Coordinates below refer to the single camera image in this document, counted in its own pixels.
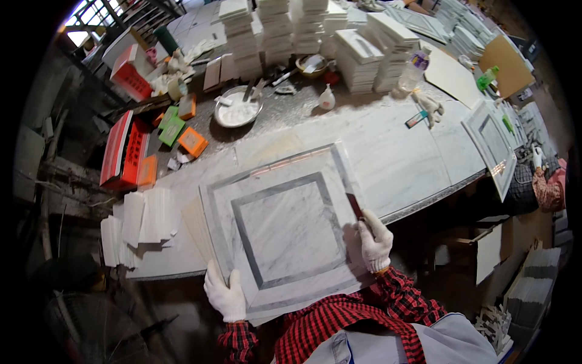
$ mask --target yellow bowl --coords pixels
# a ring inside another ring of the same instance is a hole
[[[297,66],[297,69],[299,70],[299,73],[301,73],[303,76],[307,77],[308,79],[316,79],[319,76],[323,75],[325,73],[325,70],[327,69],[327,61],[325,61],[325,64],[323,67],[316,69],[315,71],[311,72],[311,73],[304,73],[303,71],[305,71],[305,67],[301,66],[301,62],[306,59],[307,57],[311,57],[312,55],[306,55],[304,57],[301,58],[297,58],[295,60],[295,65]]]

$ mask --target water bottle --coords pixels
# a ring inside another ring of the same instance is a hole
[[[428,68],[428,56],[431,51],[430,48],[425,46],[414,53],[398,80],[397,88],[399,91],[408,95],[414,90],[418,81],[423,77],[424,71]]]

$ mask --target small plastic bottle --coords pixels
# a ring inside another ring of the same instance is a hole
[[[320,95],[320,107],[324,110],[331,110],[335,107],[335,96],[331,92],[329,84],[327,84],[327,88]]]
[[[399,91],[408,95],[414,90],[418,81],[423,78],[424,71],[428,68],[428,56],[431,52],[430,48],[422,47],[422,49],[414,53],[398,80],[396,87]]]
[[[489,86],[489,84],[497,78],[497,73],[499,72],[499,67],[493,66],[483,73],[483,76],[477,79],[477,87],[479,91],[483,91]]]

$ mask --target green box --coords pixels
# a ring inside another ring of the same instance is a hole
[[[160,134],[159,139],[167,146],[173,146],[176,138],[186,125],[186,122],[177,116],[171,118],[164,128],[164,131]]]
[[[168,106],[168,109],[166,110],[166,112],[164,112],[164,117],[162,118],[162,121],[159,122],[158,128],[163,130],[170,121],[170,119],[172,119],[174,116],[178,116],[178,109],[179,108],[177,106]]]

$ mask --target roll of tape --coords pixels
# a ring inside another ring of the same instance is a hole
[[[173,101],[180,101],[181,97],[188,93],[188,86],[180,78],[175,78],[168,83],[168,95]]]

